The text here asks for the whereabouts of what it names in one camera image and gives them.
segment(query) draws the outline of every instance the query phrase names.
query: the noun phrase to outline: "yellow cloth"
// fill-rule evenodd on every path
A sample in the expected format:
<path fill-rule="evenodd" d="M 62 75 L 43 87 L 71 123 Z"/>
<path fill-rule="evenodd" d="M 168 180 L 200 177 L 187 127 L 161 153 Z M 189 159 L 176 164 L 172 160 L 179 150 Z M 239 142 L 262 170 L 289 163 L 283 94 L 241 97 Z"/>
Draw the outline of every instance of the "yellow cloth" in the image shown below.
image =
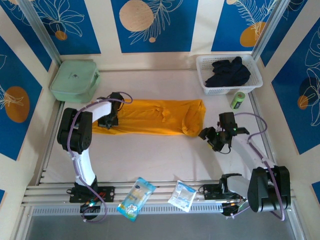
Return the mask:
<path fill-rule="evenodd" d="M 203 129 L 206 107 L 202 100 L 134 100 L 118 112 L 119 126 L 93 123 L 95 134 L 155 134 L 197 137 Z"/>

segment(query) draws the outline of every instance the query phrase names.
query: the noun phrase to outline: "wall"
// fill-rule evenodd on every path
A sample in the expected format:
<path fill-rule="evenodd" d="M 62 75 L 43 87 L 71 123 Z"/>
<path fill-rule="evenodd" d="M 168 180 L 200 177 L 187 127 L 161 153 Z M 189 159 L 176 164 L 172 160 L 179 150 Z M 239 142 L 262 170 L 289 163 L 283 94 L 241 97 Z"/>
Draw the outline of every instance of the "wall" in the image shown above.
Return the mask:
<path fill-rule="evenodd" d="M 263 86 L 255 91 L 262 116 L 269 126 L 268 135 L 277 163 L 290 171 L 300 212 L 314 240 L 320 236 L 320 206 L 311 184 L 320 180 L 320 145 L 299 155 L 271 82 L 319 19 L 319 12 L 319 1 L 308 0 L 267 66 L 258 61 Z"/>
<path fill-rule="evenodd" d="M 62 59 L 93 59 L 98 64 L 100 70 L 195 68 L 196 56 L 210 54 L 212 51 L 225 2 L 226 0 L 198 1 L 190 52 L 122 53 L 111 1 L 85 0 L 101 54 L 64 55 Z M 244 19 L 241 19 L 241 22 L 246 25 Z M 244 53 L 251 52 L 250 48 L 247 51 L 243 47 L 239 49 L 239 51 L 244 51 Z M 225 48 L 215 50 L 215 53 L 225 52 Z"/>
<path fill-rule="evenodd" d="M 0 36 L 42 86 L 18 159 L 13 160 L 0 154 L 0 189 L 5 190 L 0 208 L 0 239 L 6 240 L 11 235 L 26 186 L 34 175 L 37 160 L 44 148 L 44 138 L 55 102 L 48 89 L 55 67 L 51 66 L 49 72 L 46 71 L 1 7 Z"/>

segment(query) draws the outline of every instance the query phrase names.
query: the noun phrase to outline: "snack packet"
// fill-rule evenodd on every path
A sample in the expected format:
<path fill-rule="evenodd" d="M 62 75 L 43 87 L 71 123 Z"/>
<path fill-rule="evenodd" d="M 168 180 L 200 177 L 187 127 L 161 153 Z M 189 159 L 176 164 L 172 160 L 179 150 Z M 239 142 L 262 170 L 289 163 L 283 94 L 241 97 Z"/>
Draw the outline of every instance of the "snack packet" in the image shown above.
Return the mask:
<path fill-rule="evenodd" d="M 145 205 L 156 187 L 139 177 L 131 188 L 124 201 L 116 208 L 119 213 L 134 222 L 139 210 Z"/>
<path fill-rule="evenodd" d="M 196 193 L 195 189 L 184 184 L 182 181 L 177 181 L 168 203 L 188 213 Z"/>

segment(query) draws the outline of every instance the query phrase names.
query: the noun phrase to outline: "green lunch box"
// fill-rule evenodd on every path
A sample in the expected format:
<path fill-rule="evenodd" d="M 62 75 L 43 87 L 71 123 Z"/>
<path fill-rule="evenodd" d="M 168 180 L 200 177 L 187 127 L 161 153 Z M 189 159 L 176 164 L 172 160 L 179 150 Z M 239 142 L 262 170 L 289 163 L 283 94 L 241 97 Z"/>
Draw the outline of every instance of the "green lunch box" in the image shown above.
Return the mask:
<path fill-rule="evenodd" d="M 85 104 L 90 102 L 99 83 L 95 62 L 66 60 L 61 64 L 50 91 L 59 101 Z"/>

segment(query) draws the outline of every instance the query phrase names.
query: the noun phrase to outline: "green cylinder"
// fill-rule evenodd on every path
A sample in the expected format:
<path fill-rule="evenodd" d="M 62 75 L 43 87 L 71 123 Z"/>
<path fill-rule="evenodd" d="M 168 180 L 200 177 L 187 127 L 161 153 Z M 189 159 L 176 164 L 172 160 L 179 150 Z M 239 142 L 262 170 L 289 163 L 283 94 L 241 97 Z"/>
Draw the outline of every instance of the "green cylinder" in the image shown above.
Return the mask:
<path fill-rule="evenodd" d="M 235 96 L 230 104 L 230 107 L 232 109 L 238 109 L 240 107 L 241 103 L 245 100 L 245 97 L 246 97 L 246 95 L 243 92 L 238 91 L 235 94 Z"/>

